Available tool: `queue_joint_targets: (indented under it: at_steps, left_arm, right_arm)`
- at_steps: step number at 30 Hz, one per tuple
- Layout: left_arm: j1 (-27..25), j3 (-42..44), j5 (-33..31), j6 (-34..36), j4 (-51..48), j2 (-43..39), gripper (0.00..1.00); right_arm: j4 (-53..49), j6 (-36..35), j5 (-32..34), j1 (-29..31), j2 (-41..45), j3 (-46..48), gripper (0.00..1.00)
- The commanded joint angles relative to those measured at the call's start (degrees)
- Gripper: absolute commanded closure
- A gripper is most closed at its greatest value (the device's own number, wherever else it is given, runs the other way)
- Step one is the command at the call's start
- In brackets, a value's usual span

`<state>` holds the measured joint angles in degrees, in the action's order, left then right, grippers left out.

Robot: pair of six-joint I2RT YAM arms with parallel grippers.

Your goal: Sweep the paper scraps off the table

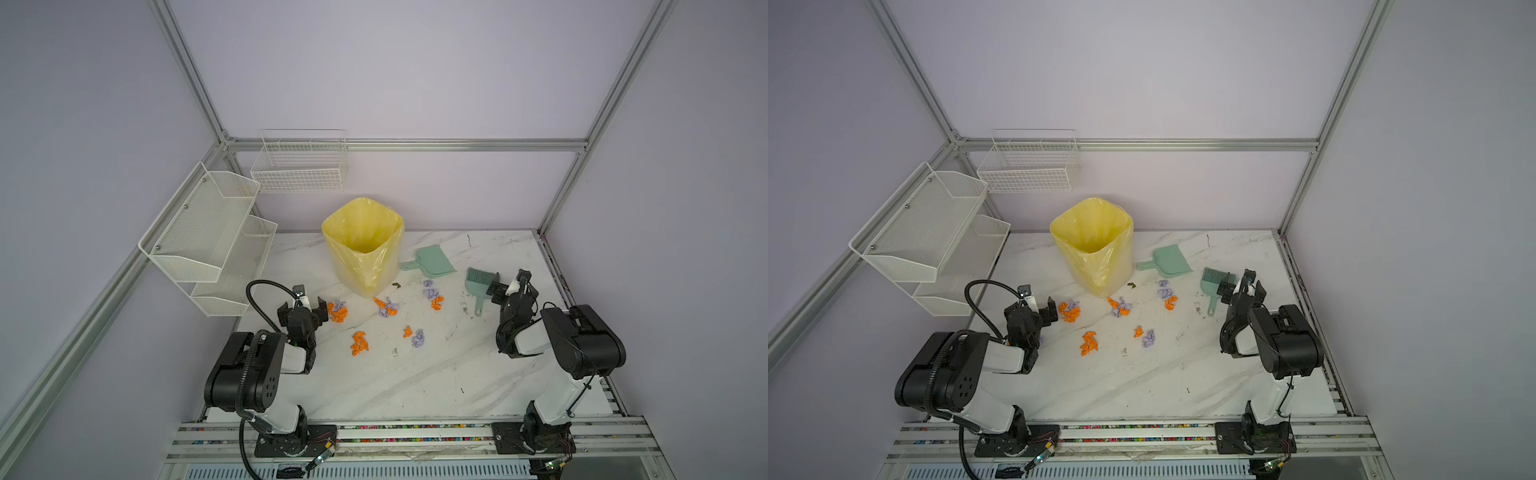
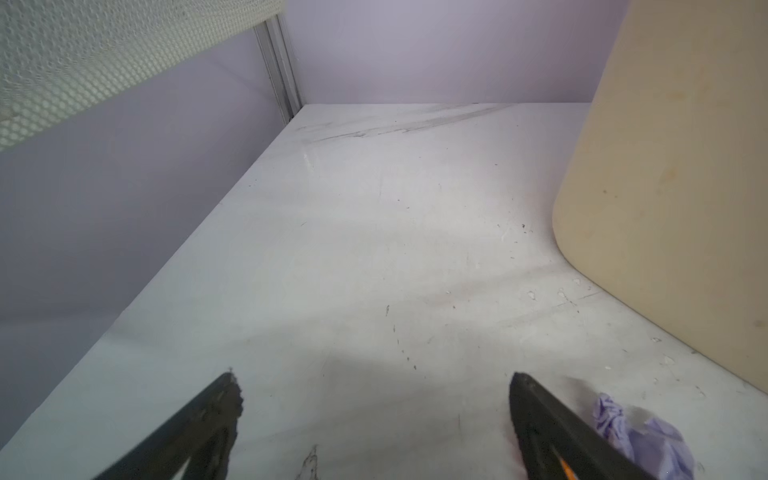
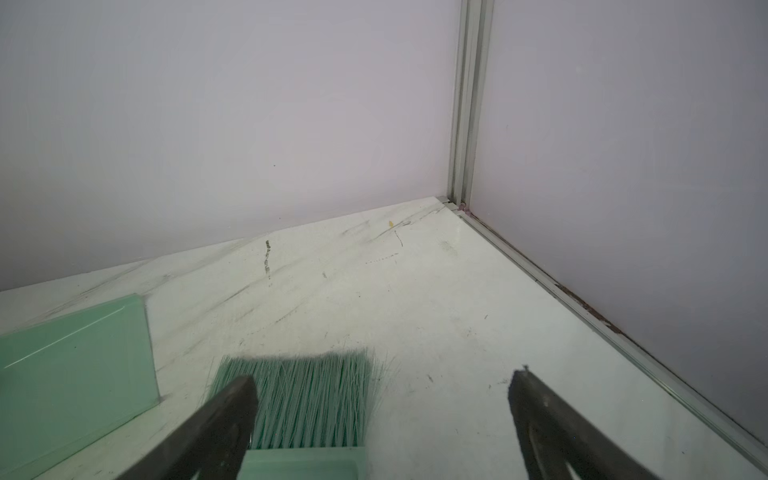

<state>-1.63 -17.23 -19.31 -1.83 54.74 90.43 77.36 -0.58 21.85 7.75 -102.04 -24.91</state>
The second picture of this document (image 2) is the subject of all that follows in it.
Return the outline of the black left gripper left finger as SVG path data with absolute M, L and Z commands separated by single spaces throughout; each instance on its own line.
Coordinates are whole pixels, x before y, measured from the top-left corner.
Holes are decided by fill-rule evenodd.
M 97 477 L 224 479 L 242 413 L 241 388 L 225 372 Z

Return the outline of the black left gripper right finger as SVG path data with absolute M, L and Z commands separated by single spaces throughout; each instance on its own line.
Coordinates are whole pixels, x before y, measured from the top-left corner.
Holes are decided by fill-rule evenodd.
M 527 373 L 513 374 L 509 408 L 529 479 L 649 479 Z

